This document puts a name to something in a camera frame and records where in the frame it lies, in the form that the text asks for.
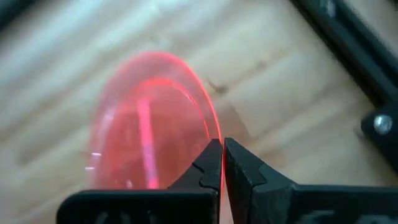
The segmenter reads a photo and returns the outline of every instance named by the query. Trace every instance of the transparent plastic cup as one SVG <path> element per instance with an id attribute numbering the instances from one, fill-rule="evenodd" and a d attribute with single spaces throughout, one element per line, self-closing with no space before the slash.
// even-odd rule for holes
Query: transparent plastic cup
<path id="1" fill-rule="evenodd" d="M 222 139 L 201 81 L 177 57 L 134 57 L 108 82 L 92 125 L 93 189 L 166 189 Z"/>

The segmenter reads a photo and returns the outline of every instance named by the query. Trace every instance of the black bracket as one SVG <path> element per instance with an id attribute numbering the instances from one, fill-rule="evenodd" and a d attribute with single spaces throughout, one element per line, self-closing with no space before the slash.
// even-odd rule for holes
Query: black bracket
<path id="1" fill-rule="evenodd" d="M 344 1 L 291 1 L 380 108 L 363 119 L 363 133 L 398 172 L 398 59 Z"/>

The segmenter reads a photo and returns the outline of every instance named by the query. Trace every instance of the screw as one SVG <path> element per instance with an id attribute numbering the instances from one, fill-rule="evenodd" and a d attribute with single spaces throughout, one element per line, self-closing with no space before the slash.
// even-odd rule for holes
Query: screw
<path id="1" fill-rule="evenodd" d="M 387 115 L 379 115 L 373 121 L 374 130 L 380 135 L 386 135 L 391 131 L 392 118 Z"/>

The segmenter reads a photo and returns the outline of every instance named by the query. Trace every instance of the wood grain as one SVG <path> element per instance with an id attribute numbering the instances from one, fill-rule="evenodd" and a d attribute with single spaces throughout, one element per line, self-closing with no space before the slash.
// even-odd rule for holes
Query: wood grain
<path id="1" fill-rule="evenodd" d="M 350 4 L 398 52 L 389 3 Z M 59 203 L 89 187 L 101 88 L 147 50 L 184 59 L 223 136 L 294 181 L 397 185 L 354 131 L 372 106 L 288 0 L 41 1 L 0 33 L 1 223 L 54 223 Z"/>

